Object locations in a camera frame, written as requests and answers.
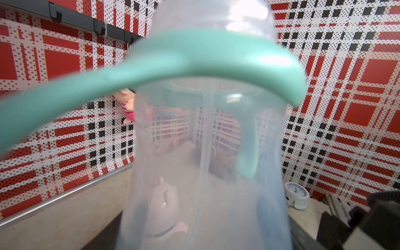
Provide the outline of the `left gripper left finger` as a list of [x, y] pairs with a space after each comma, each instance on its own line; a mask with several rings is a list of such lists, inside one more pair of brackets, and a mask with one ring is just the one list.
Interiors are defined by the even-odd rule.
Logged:
[[118, 214], [94, 239], [86, 244], [81, 250], [114, 250], [122, 212]]

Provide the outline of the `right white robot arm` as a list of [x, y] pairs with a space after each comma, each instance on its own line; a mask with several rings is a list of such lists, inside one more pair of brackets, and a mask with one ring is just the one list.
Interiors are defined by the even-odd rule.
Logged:
[[327, 250], [398, 250], [400, 248], [400, 192], [369, 195], [366, 211], [331, 195], [323, 202], [330, 212], [321, 216], [316, 241]]

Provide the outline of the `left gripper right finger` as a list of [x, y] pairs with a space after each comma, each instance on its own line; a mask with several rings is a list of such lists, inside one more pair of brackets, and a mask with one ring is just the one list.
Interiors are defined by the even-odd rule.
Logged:
[[289, 217], [289, 222], [294, 250], [326, 250], [325, 247], [307, 234], [292, 217]]

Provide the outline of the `pink pig cap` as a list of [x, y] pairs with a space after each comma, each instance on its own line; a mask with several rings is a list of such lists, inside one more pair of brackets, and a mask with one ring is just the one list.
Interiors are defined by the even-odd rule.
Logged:
[[177, 187], [159, 177], [148, 206], [145, 235], [161, 237], [176, 226], [179, 220], [179, 198]]

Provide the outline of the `clear baby bottle bottom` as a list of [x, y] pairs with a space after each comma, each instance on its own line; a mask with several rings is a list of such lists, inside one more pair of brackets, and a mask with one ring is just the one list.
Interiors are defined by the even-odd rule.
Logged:
[[[136, 92], [135, 178], [119, 250], [290, 250], [280, 145], [285, 110], [305, 96], [299, 61], [277, 43], [264, 1], [166, 1], [128, 53]], [[236, 178], [209, 172], [211, 144]], [[147, 238], [159, 177], [176, 186], [179, 220]]]

